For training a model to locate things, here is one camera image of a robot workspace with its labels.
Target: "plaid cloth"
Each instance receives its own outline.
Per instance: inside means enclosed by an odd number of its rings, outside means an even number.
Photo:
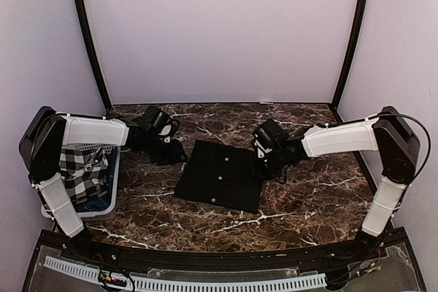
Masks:
[[[96,200],[108,192],[108,160],[103,148],[98,150],[62,149],[61,176],[72,203]]]

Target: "marble tabletop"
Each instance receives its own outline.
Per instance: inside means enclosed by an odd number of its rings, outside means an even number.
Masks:
[[[178,104],[160,107],[180,120],[176,134],[190,156],[195,140],[251,149],[251,133],[268,118],[285,130],[334,122],[321,104]],[[115,106],[111,116],[135,118],[147,105]],[[184,163],[156,166],[149,156],[120,156],[116,217],[88,222],[94,240],[155,250],[248,252],[284,250],[352,239],[372,192],[353,154],[300,162],[286,185],[264,183],[259,213],[173,197]]]

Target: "white wall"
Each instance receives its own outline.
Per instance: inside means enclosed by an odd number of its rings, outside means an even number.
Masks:
[[[356,0],[86,0],[113,103],[330,102]]]
[[[0,291],[20,291],[40,229],[18,142],[42,105],[102,114],[73,0],[0,0]]]
[[[368,0],[340,114],[360,118],[395,106],[420,119],[433,139],[430,163],[394,224],[405,226],[430,291],[438,288],[438,0]],[[426,140],[421,130],[422,154]],[[374,177],[378,155],[364,154]]]

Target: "curved black frame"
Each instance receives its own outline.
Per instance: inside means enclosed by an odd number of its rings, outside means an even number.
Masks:
[[[94,48],[93,38],[91,36],[90,25],[88,23],[87,12],[85,8],[85,3],[83,0],[75,0],[77,17],[79,19],[79,24],[81,25],[83,42],[87,49],[88,59],[90,60],[91,69],[93,71],[94,80],[96,81],[97,88],[99,89],[99,94],[105,109],[108,111],[111,109],[112,104],[110,96],[108,94],[105,81],[103,80],[103,75],[101,67],[99,66],[99,61],[97,59],[96,49]]]
[[[58,249],[64,258],[83,261],[68,247],[67,237],[58,233],[42,230],[34,249],[22,292],[28,292],[34,266],[42,246]],[[421,291],[426,291],[423,277],[417,259],[404,228],[389,229],[383,235],[385,247],[404,243],[417,276]],[[86,258],[92,258],[97,252],[105,263],[117,266],[127,271],[147,274],[150,269],[173,269],[183,271],[259,271],[269,269],[284,269],[297,267],[300,273],[318,271],[325,273],[328,280],[337,278],[348,272],[348,265],[354,261],[351,258],[334,258],[331,254],[354,252],[353,240],[327,245],[311,246],[308,248],[288,249],[265,252],[236,252],[236,253],[196,253],[157,251],[129,248],[87,241],[78,242],[77,251]],[[375,252],[368,259],[377,258]]]
[[[335,111],[339,107],[342,94],[344,93],[347,84],[348,75],[350,74],[351,64],[356,52],[357,40],[361,32],[363,13],[365,12],[365,5],[367,0],[357,0],[355,18],[351,27],[350,39],[348,41],[347,51],[345,53],[344,63],[342,64],[341,74],[337,81],[335,95],[331,101],[331,106]]]

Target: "enclosure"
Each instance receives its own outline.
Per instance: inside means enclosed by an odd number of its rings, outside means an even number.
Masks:
[[[179,119],[188,155],[195,140],[252,149],[251,133],[268,118],[295,131],[387,105],[436,136],[437,0],[2,1],[5,291],[20,289],[40,229],[51,228],[16,151],[43,105],[129,119],[157,105]],[[412,128],[422,161],[427,142]],[[406,228],[426,283],[420,274],[419,286],[431,291],[435,155],[392,221]],[[354,239],[382,171],[376,152],[303,161],[287,184],[265,183],[259,212],[250,214],[174,198],[184,168],[122,153],[116,217],[87,222],[93,239],[211,253],[343,242]]]

